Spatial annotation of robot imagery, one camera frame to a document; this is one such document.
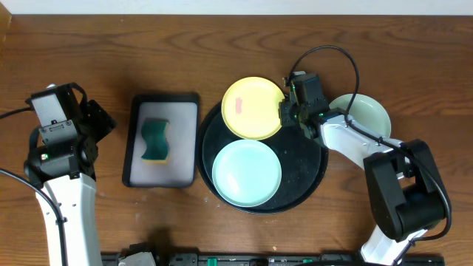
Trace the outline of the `yellow round plate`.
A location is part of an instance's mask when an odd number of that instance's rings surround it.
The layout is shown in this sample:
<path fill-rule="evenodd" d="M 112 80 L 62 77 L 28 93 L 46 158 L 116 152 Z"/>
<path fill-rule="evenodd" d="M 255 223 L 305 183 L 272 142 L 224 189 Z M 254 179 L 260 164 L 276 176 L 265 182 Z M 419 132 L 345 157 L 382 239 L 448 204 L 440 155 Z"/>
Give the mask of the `yellow round plate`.
<path fill-rule="evenodd" d="M 282 127 L 279 104 L 284 99 L 274 82 L 261 77 L 242 78 L 226 90 L 221 103 L 222 118 L 236 136 L 264 140 Z"/>

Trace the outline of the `green yellow sponge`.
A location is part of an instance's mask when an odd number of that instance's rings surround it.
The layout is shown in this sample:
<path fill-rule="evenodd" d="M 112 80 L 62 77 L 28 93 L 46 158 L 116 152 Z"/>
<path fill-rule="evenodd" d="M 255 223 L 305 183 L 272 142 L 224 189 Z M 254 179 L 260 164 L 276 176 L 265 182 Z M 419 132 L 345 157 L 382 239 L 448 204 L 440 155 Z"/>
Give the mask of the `green yellow sponge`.
<path fill-rule="evenodd" d="M 141 136 L 146 150 L 141 158 L 149 163 L 165 163 L 169 156 L 166 130 L 169 122 L 157 118 L 146 118 L 141 128 Z"/>

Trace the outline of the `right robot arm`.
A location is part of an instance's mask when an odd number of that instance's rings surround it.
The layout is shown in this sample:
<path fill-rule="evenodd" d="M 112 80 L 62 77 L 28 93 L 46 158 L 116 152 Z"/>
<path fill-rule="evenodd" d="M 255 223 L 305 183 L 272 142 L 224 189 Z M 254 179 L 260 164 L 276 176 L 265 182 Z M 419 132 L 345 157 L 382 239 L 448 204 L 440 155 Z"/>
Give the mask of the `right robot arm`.
<path fill-rule="evenodd" d="M 284 99 L 283 126 L 298 126 L 304 135 L 337 151 L 365 173 L 376 227 L 361 248 L 371 265 L 399 265 L 417 242 L 445 236 L 452 206 L 428 145 L 384 137 L 358 123 L 346 111 L 330 109 L 325 100 Z"/>

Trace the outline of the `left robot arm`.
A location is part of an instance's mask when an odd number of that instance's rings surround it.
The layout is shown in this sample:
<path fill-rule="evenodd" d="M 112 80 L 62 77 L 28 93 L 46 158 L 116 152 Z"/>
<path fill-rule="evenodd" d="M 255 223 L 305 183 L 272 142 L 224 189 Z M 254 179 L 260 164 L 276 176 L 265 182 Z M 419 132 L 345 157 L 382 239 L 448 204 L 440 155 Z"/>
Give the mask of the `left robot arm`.
<path fill-rule="evenodd" d="M 94 164 L 98 142 L 116 122 L 84 93 L 76 83 L 52 84 L 28 100 L 40 125 L 30 134 L 24 170 L 44 217 L 51 265 L 103 263 Z"/>

